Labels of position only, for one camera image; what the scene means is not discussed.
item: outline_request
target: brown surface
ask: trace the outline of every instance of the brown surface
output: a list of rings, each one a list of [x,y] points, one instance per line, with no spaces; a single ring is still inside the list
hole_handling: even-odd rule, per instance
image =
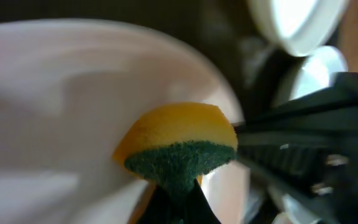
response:
[[[358,72],[358,0],[350,0],[340,29],[339,49],[344,54],[350,72]]]

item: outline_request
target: dark table surface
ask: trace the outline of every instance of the dark table surface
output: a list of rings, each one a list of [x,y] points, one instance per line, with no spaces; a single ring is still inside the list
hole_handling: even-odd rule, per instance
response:
[[[0,22],[50,18],[124,21],[190,44],[227,78],[247,119],[269,108],[282,75],[300,60],[261,37],[246,0],[0,0]]]

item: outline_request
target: green and yellow sponge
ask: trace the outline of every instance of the green and yellow sponge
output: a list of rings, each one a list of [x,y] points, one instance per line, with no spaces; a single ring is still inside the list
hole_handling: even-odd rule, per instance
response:
[[[113,154],[181,204],[194,179],[236,158],[234,128],[217,106],[176,103],[142,115]]]

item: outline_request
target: sponge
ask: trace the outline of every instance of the sponge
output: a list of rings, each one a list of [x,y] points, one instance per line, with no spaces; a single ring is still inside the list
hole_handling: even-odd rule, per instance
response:
[[[155,182],[179,207],[194,179],[235,159],[236,150],[234,128],[217,106],[175,103],[142,115],[112,157]]]

